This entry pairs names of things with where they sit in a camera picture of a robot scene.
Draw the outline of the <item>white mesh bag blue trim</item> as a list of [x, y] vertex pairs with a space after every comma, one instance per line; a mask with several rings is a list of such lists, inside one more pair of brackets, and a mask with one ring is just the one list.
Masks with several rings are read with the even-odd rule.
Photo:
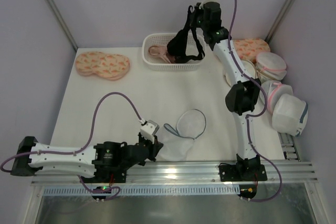
[[165, 123], [158, 132], [158, 140], [163, 143], [158, 156], [169, 162], [185, 161], [195, 141], [205, 132], [206, 126], [206, 116], [198, 109], [183, 113], [175, 126]]

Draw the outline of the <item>black bra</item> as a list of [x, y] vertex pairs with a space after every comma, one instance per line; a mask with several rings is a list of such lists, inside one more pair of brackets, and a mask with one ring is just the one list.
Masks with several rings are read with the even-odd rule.
[[[197, 38], [196, 28], [190, 27], [192, 10], [193, 6], [190, 5], [188, 7], [187, 19], [184, 27], [176, 34], [176, 36], [172, 40], [170, 40], [170, 42], [167, 45], [168, 53], [175, 57], [176, 64], [185, 64], [188, 63], [190, 60], [201, 61], [205, 56], [203, 47], [199, 39]], [[196, 44], [196, 48], [198, 51], [197, 56], [186, 54], [189, 31], [191, 31], [193, 39]]]

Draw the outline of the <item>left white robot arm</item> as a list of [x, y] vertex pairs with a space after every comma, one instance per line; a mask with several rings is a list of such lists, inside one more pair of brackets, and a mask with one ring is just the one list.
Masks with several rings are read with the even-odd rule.
[[158, 140], [140, 135], [134, 145], [106, 141], [77, 152], [75, 148], [41, 144], [27, 136], [19, 144], [10, 174], [69, 174], [79, 175], [85, 183], [125, 183], [129, 168], [143, 166], [147, 160], [154, 162], [162, 147]]

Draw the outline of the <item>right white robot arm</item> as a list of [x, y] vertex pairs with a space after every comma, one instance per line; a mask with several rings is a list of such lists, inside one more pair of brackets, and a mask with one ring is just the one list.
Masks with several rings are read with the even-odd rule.
[[260, 156], [253, 150], [251, 139], [252, 124], [248, 117], [255, 109], [260, 91], [259, 79], [254, 79], [246, 70], [234, 52], [229, 41], [231, 36], [222, 26], [221, 8], [217, 2], [197, 3], [191, 14], [191, 29], [200, 28], [205, 42], [220, 59], [230, 78], [231, 88], [225, 97], [225, 104], [232, 113], [237, 130], [238, 151], [235, 165], [222, 165], [224, 177], [228, 179], [252, 180], [259, 172]]

